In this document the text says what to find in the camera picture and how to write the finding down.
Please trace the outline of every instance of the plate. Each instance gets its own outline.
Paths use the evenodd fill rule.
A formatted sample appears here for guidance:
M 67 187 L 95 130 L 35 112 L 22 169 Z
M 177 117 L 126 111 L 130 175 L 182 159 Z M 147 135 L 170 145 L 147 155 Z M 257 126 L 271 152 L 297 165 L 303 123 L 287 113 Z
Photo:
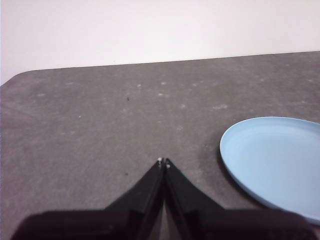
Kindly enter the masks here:
M 231 126 L 220 141 L 234 180 L 262 204 L 320 225 L 320 124 L 257 117 Z

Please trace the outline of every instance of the speck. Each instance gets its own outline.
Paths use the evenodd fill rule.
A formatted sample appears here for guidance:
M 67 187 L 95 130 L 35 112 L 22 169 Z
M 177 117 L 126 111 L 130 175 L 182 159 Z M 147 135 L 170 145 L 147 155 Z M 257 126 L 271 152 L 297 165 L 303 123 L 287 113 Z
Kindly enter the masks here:
M 212 108 L 214 110 L 227 109 L 228 105 L 227 104 L 221 104 L 221 105 L 218 105 L 218 106 L 213 106 Z

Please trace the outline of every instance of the gray table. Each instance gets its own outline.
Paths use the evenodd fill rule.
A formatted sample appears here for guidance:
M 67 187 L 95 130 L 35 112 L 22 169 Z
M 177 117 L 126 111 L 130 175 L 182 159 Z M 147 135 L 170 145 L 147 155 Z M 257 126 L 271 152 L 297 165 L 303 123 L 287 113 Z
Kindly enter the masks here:
M 1 239 L 30 214 L 104 208 L 157 157 L 225 208 L 262 208 L 226 173 L 220 137 L 258 116 L 320 122 L 319 103 L 320 52 L 16 75 L 1 87 Z

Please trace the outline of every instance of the carpeted surface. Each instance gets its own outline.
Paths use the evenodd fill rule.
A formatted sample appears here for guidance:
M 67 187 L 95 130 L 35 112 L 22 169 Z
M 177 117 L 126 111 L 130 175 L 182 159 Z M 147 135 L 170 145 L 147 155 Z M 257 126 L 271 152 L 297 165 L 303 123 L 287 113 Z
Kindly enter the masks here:
M 320 122 L 319 103 L 320 52 L 16 75 L 1 86 L 1 239 L 30 214 L 104 208 L 158 157 L 225 208 L 262 208 L 227 174 L 223 132 L 259 116 Z

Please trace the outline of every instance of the white wall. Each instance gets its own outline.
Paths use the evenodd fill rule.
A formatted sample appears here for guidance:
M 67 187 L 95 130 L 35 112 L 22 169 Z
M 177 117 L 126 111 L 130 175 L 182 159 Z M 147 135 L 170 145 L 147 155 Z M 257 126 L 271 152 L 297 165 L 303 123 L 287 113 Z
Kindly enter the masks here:
M 320 50 L 319 0 L 2 0 L 1 82 L 37 69 Z

